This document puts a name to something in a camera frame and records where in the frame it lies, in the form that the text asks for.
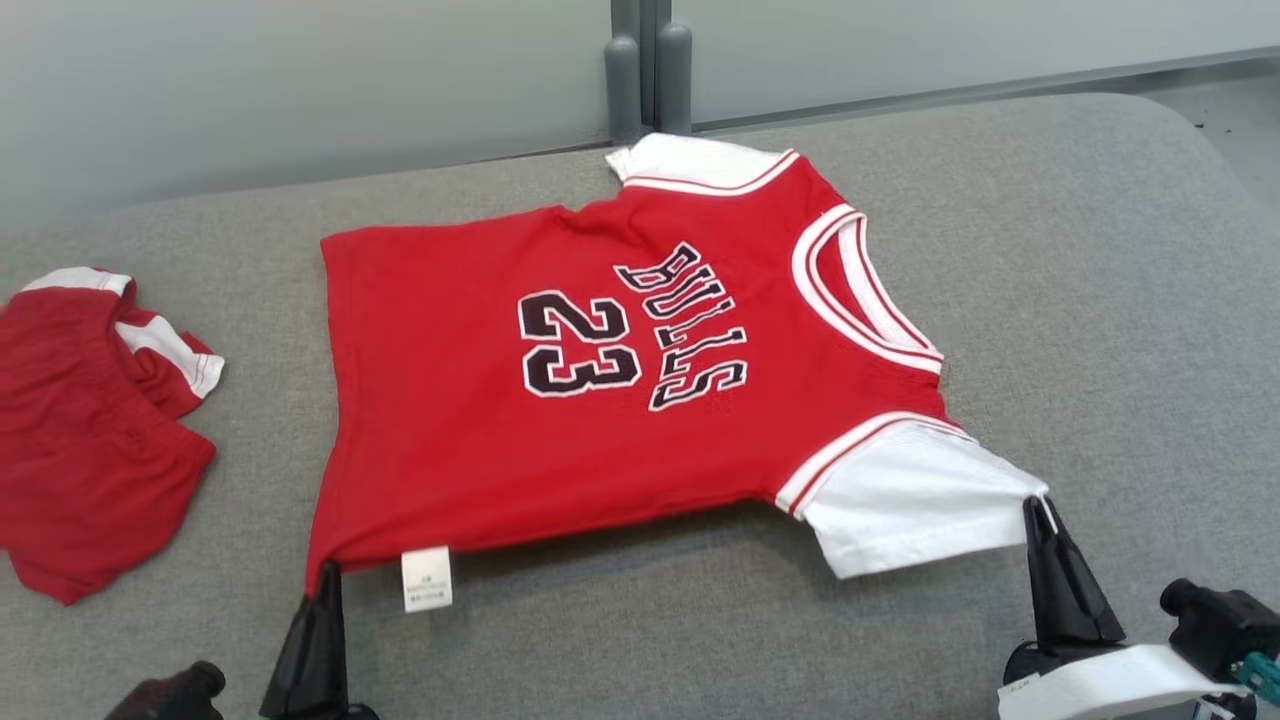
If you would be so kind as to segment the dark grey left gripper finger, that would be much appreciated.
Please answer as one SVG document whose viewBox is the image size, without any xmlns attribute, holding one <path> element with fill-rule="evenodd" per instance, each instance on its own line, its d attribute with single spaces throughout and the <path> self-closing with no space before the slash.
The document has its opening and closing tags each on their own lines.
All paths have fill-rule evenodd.
<svg viewBox="0 0 1280 720">
<path fill-rule="evenodd" d="M 332 568 L 320 574 L 316 594 L 305 596 L 291 620 L 262 697 L 265 719 L 312 719 L 332 711 L 329 607 Z"/>
<path fill-rule="evenodd" d="M 326 661 L 326 710 L 323 719 L 348 712 L 349 692 L 346 652 L 346 615 L 342 573 L 338 565 L 323 565 L 323 656 Z"/>
</svg>

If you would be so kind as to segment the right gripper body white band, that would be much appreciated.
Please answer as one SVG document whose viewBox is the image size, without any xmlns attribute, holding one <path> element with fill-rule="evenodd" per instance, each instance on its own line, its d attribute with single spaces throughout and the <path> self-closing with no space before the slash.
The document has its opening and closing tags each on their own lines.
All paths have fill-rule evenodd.
<svg viewBox="0 0 1280 720">
<path fill-rule="evenodd" d="M 1028 641 L 998 688 L 1001 719 L 1248 719 L 1238 674 L 1251 644 L 1188 655 L 1176 644 L 1059 644 Z"/>
</svg>

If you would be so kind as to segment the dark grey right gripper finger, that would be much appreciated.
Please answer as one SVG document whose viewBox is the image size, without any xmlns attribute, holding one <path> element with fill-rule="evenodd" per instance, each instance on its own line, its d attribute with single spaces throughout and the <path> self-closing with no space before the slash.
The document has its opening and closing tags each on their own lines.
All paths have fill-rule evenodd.
<svg viewBox="0 0 1280 720">
<path fill-rule="evenodd" d="M 1071 630 L 1053 646 L 1116 646 L 1123 643 L 1126 639 L 1126 634 L 1120 621 L 1116 619 L 1089 564 L 1068 532 L 1065 521 L 1060 518 L 1053 501 L 1048 498 L 1048 502 L 1061 528 L 1064 569 L 1066 570 L 1068 582 L 1075 601 Z"/>
<path fill-rule="evenodd" d="M 1061 528 L 1047 497 L 1023 502 L 1027 566 L 1030 583 L 1036 642 L 1057 644 L 1073 629 L 1075 601 L 1064 569 Z"/>
</svg>

